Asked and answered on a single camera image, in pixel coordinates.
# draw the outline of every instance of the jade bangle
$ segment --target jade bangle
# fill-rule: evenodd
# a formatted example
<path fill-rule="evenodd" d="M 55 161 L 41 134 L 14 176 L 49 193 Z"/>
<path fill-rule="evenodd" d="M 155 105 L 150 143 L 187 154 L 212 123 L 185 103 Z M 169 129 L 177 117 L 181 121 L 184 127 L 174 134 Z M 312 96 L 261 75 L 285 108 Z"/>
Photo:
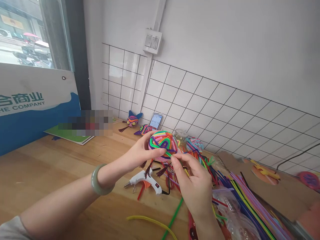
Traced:
<path fill-rule="evenodd" d="M 112 187 L 110 187 L 108 189 L 103 189 L 102 187 L 100 187 L 100 185 L 98 183 L 98 171 L 100 170 L 100 168 L 102 168 L 105 165 L 106 164 L 100 164 L 99 166 L 97 166 L 91 175 L 91 186 L 92 186 L 94 192 L 100 196 L 104 196 L 104 195 L 111 193 L 114 188 L 114 185 L 113 185 Z"/>

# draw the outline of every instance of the pipe cleaner ball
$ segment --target pipe cleaner ball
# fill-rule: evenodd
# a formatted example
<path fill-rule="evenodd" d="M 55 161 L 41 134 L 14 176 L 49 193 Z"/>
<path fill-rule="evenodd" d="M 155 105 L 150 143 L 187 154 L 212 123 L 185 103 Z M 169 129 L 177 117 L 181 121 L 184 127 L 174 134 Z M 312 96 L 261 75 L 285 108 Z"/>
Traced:
<path fill-rule="evenodd" d="M 142 125 L 139 131 L 136 131 L 134 135 L 145 135 L 146 133 L 152 131 L 152 127 L 148 124 Z"/>
<path fill-rule="evenodd" d="M 148 148 L 149 150 L 155 148 L 165 148 L 167 152 L 161 157 L 158 157 L 157 160 L 166 162 L 170 160 L 172 154 L 178 152 L 178 146 L 179 142 L 171 133 L 167 131 L 159 131 L 151 136 Z"/>
<path fill-rule="evenodd" d="M 203 144 L 198 138 L 187 138 L 187 149 L 189 151 L 199 151 L 199 153 L 202 153 Z"/>

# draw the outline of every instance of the phone screen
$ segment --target phone screen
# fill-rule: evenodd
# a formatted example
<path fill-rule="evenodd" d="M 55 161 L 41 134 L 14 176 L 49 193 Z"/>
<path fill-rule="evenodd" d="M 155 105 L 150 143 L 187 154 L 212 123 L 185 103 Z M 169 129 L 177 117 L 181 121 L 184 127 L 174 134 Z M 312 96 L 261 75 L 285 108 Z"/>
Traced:
<path fill-rule="evenodd" d="M 150 126 L 157 130 L 161 121 L 162 115 L 160 113 L 154 113 L 150 122 Z"/>

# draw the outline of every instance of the right hand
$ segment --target right hand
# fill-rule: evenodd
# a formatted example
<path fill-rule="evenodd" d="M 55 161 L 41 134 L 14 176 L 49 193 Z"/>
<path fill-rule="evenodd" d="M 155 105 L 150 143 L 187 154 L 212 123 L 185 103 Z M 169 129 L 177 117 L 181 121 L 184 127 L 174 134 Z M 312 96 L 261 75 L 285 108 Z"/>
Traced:
<path fill-rule="evenodd" d="M 188 177 L 179 160 L 186 162 L 192 176 Z M 212 182 L 208 171 L 190 154 L 175 154 L 171 162 L 177 175 L 181 194 L 194 219 L 211 218 Z"/>

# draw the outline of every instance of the sleeve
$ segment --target sleeve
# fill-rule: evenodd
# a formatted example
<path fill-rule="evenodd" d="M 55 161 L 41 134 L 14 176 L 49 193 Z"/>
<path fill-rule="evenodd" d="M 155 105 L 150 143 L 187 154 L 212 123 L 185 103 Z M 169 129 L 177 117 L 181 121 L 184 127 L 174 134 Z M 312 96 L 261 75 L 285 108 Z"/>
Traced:
<path fill-rule="evenodd" d="M 32 240 L 19 216 L 0 226 L 1 240 Z"/>

